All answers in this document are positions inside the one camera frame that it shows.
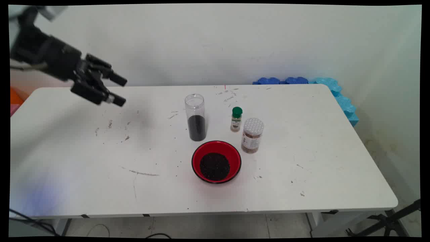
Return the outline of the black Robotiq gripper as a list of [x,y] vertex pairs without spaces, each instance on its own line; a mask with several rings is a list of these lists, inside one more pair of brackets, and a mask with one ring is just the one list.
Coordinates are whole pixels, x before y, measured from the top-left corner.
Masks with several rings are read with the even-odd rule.
[[10,66],[17,71],[41,71],[61,81],[74,81],[71,92],[96,105],[112,103],[123,106],[126,98],[103,84],[107,79],[125,86],[126,78],[117,74],[112,65],[91,54],[82,60],[82,52],[58,38],[45,34],[36,26],[22,26],[12,46],[10,58],[25,63]]

